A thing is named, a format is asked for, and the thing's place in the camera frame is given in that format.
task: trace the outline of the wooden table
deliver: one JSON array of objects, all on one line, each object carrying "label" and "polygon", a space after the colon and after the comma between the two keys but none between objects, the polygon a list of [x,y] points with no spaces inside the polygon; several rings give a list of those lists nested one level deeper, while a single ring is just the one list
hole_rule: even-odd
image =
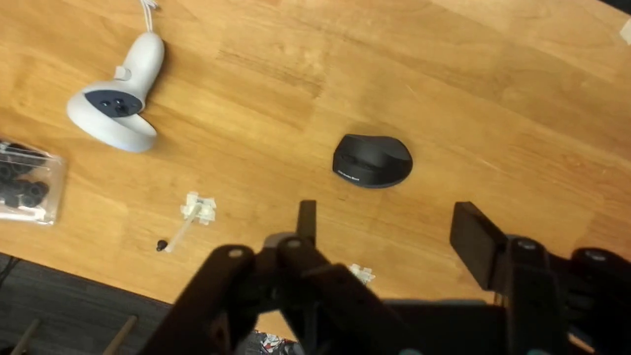
[{"label": "wooden table", "polygon": [[[258,249],[317,200],[319,249],[372,269],[382,298],[484,298],[447,243],[455,202],[561,257],[631,257],[624,14],[597,0],[159,6],[167,54],[143,111],[159,142],[125,154],[64,105],[121,64],[137,2],[0,4],[0,135],[66,160],[58,223],[1,223],[1,253],[173,302],[214,247]],[[340,182],[346,133],[402,138],[411,176],[380,192]],[[216,200],[216,223],[157,255],[187,192]]]}]

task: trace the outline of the white vr controller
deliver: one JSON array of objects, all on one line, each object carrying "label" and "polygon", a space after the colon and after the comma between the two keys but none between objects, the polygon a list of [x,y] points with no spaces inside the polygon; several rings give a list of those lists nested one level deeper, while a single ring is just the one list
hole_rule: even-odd
[{"label": "white vr controller", "polygon": [[137,113],[145,107],[163,62],[163,42],[143,32],[116,67],[114,81],[94,83],[66,103],[68,119],[96,140],[125,152],[145,152],[157,135]]}]

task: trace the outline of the black oval object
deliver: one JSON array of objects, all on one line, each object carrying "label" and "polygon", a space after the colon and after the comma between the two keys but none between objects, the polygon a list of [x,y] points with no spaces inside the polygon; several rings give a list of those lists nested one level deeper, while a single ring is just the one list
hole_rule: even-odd
[{"label": "black oval object", "polygon": [[334,148],[332,172],[360,188],[390,188],[409,176],[411,154],[392,136],[346,135]]}]

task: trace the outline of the black computer mouse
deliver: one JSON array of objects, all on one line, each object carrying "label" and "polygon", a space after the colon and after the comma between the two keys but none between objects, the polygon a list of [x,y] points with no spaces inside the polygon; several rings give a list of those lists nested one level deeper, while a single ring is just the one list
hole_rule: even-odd
[{"label": "black computer mouse", "polygon": [[411,156],[396,138],[346,135],[334,148],[332,172],[360,188],[390,188],[409,176]]}]

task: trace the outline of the plastic bag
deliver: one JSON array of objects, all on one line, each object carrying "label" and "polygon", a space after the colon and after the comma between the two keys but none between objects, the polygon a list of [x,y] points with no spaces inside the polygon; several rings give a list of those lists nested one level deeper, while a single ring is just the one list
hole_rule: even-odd
[{"label": "plastic bag", "polygon": [[62,160],[0,140],[0,221],[52,225],[62,190]]}]

